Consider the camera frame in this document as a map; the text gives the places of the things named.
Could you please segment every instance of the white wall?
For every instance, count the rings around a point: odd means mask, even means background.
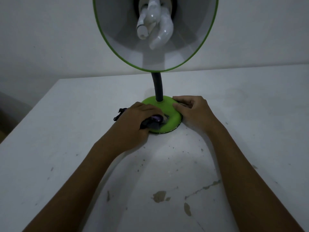
[[[220,0],[208,39],[174,71],[309,63],[308,10],[309,0]],[[108,48],[92,0],[1,0],[0,19],[0,109],[16,122],[60,78],[143,73]]]

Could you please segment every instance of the lamp shade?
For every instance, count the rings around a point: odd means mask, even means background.
[[[174,32],[160,49],[140,40],[133,0],[93,0],[98,28],[111,50],[124,62],[147,72],[172,70],[203,45],[214,23],[218,0],[177,0]]]

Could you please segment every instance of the green lampshade rim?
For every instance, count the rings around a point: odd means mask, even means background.
[[[207,39],[207,37],[208,37],[208,35],[209,35],[210,31],[211,31],[211,28],[212,28],[212,26],[213,26],[213,24],[214,24],[214,20],[215,20],[216,15],[217,15],[217,9],[218,9],[218,4],[219,4],[219,0],[216,0],[216,6],[215,6],[215,10],[214,10],[214,16],[213,16],[213,19],[212,19],[212,21],[211,21],[211,26],[210,26],[210,28],[209,28],[209,30],[208,30],[208,32],[207,32],[207,34],[206,34],[204,40],[202,41],[202,43],[200,44],[200,46],[196,49],[196,51],[195,51],[187,60],[185,60],[183,63],[181,63],[181,64],[179,64],[179,65],[177,65],[177,66],[175,66],[175,67],[172,67],[172,68],[163,70],[163,71],[156,71],[156,70],[147,70],[147,69],[144,69],[144,68],[140,68],[140,67],[138,67],[138,66],[135,66],[135,65],[133,65],[132,63],[129,63],[128,61],[126,61],[124,58],[122,58],[122,57],[114,50],[114,48],[113,48],[113,47],[110,45],[110,43],[107,41],[107,39],[106,39],[106,37],[105,37],[105,35],[104,35],[103,31],[102,31],[102,28],[101,28],[101,26],[100,26],[100,24],[99,24],[99,21],[98,21],[98,14],[97,14],[97,11],[96,11],[95,0],[92,0],[92,2],[93,2],[93,10],[94,10],[94,13],[95,13],[95,20],[96,20],[96,23],[97,23],[97,25],[98,25],[98,29],[99,29],[99,31],[100,31],[100,33],[101,33],[103,39],[105,40],[106,44],[110,47],[110,49],[114,52],[114,54],[116,54],[116,55],[118,56],[118,58],[120,58],[123,62],[125,62],[126,64],[129,64],[131,67],[134,67],[134,68],[136,68],[136,69],[138,69],[138,70],[145,71],[145,72],[166,72],[166,71],[169,71],[169,70],[173,70],[173,69],[175,69],[175,68],[177,68],[177,67],[180,67],[181,65],[183,65],[184,63],[186,63],[187,61],[189,61],[189,60],[198,52],[198,50],[202,47],[202,45],[203,45],[204,42],[206,41],[206,39]]]

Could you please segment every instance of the right hand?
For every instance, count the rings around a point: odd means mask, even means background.
[[[196,128],[211,132],[220,124],[202,96],[173,96],[173,99],[179,102],[173,103],[175,110]]]

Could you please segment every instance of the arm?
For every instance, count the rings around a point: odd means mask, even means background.
[[[177,111],[210,138],[222,182],[240,231],[303,231],[242,154],[207,101],[200,96],[173,97]]]
[[[30,231],[77,231],[87,207],[111,162],[122,152],[138,146],[148,136],[141,122],[162,111],[135,103],[127,109],[90,152],[56,195],[24,229]]]

